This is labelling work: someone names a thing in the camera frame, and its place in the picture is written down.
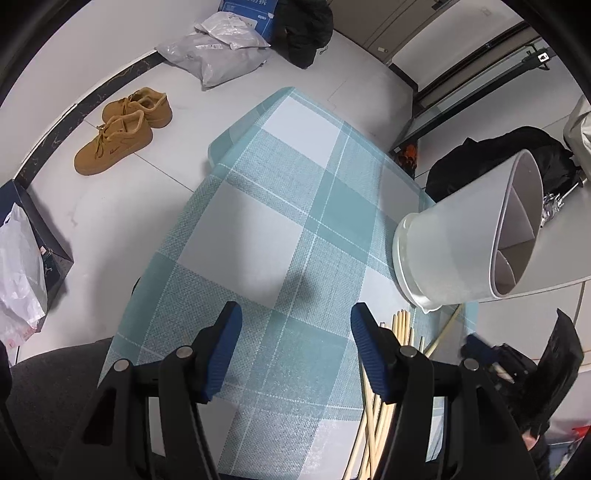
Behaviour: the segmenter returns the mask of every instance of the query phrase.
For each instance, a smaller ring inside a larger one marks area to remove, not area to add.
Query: white plastic container
[[[527,150],[398,225],[392,244],[402,292],[425,313],[500,299],[523,276],[540,230],[542,180]]]

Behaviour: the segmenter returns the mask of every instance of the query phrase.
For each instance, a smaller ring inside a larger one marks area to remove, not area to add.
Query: cardboard box
[[[4,222],[14,203],[25,210],[41,252],[47,288],[47,309],[49,310],[74,261],[53,236],[27,191],[14,180],[9,180],[0,187],[0,222]],[[41,329],[44,320],[45,318],[39,320],[37,331]]]
[[[273,36],[273,16],[277,0],[222,0],[221,12],[232,12],[242,19],[268,42]]]

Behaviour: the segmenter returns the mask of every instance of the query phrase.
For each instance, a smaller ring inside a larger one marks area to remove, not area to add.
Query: metal screw
[[[476,370],[478,370],[479,366],[480,365],[478,365],[478,362],[473,358],[466,358],[464,360],[464,367],[466,367],[468,370],[475,372]]]
[[[400,353],[404,356],[412,358],[417,354],[417,349],[410,345],[403,345],[402,347],[400,347]]]
[[[113,369],[116,372],[122,372],[123,370],[127,370],[127,367],[129,367],[129,361],[125,359],[117,360],[113,365]]]
[[[193,354],[193,349],[189,346],[182,346],[177,349],[177,357],[187,358]]]

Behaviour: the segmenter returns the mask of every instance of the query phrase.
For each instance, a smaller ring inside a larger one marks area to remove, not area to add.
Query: door
[[[433,8],[434,5],[433,0],[415,0],[407,8],[400,8],[388,28],[369,45],[368,52],[380,60],[391,58],[432,18],[441,13]]]
[[[335,30],[363,45],[405,0],[332,0]]]

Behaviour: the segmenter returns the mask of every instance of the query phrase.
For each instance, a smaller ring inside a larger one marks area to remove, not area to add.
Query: tiled floor
[[[307,70],[273,53],[258,70],[202,91],[168,64],[130,82],[105,103],[142,86],[167,92],[173,121],[152,143],[92,177],[73,168],[75,153],[102,123],[100,105],[58,147],[29,193],[74,266],[41,333],[19,360],[115,333],[131,290],[192,191],[208,174],[207,147],[226,128],[284,86],[295,86],[383,150],[410,117],[411,89],[378,60],[335,33]]]

